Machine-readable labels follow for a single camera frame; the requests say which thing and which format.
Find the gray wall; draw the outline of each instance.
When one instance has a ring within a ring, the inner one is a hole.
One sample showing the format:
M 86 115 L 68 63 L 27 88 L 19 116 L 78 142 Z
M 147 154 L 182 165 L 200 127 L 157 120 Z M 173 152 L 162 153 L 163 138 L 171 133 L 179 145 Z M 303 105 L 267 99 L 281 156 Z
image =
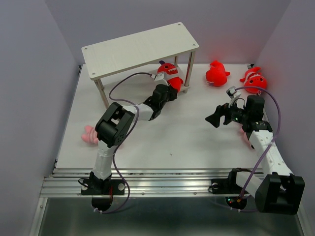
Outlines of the gray wall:
M 314 0 L 293 0 L 257 62 L 269 82 L 269 90 L 280 104 L 283 118 L 277 144 L 288 166 L 305 180 L 303 200 L 313 224 L 315 223 L 314 9 Z M 272 101 L 267 101 L 266 106 L 268 117 L 276 127 L 278 117 L 275 106 Z
M 196 62 L 255 62 L 290 0 L 46 0 L 79 64 L 81 47 L 183 22 Z M 188 57 L 180 58 L 185 62 Z
M 43 0 L 0 4 L 0 234 L 28 235 L 78 66 Z

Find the white table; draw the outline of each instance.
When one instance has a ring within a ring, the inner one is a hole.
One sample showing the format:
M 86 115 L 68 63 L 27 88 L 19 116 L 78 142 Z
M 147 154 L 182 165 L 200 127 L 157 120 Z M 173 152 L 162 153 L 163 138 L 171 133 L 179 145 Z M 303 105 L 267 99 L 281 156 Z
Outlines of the white table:
M 186 65 L 179 65 L 185 72 Z M 106 78 L 105 91 L 134 72 L 156 70 L 151 64 Z M 225 91 L 230 86 L 241 86 L 247 66 L 227 64 L 231 72 L 228 82 L 221 88 L 206 84 L 207 64 L 196 64 L 192 71 L 191 88 L 187 94 L 169 102 L 161 115 L 153 121 L 140 121 L 125 140 L 116 155 L 121 169 L 230 169 L 252 168 L 257 156 L 242 138 L 241 126 L 231 123 L 214 128 L 205 121 L 217 105 L 229 101 Z M 152 94 L 155 84 L 149 76 L 129 79 L 113 93 L 115 98 L 143 102 Z M 248 94 L 243 91 L 242 97 Z M 55 173 L 62 170 L 75 172 L 94 166 L 97 146 L 84 143 L 81 134 L 85 125 L 94 126 L 105 111 L 101 98 L 91 83 L 86 66 L 82 68 L 71 112 L 66 126 Z
M 194 61 L 195 51 L 199 48 L 183 23 L 134 33 L 120 38 L 92 44 L 82 48 L 89 77 L 96 84 L 106 108 L 108 99 L 101 78 L 137 68 L 159 60 L 174 58 L 177 66 L 178 55 L 190 52 L 188 70 L 183 77 L 187 92 Z

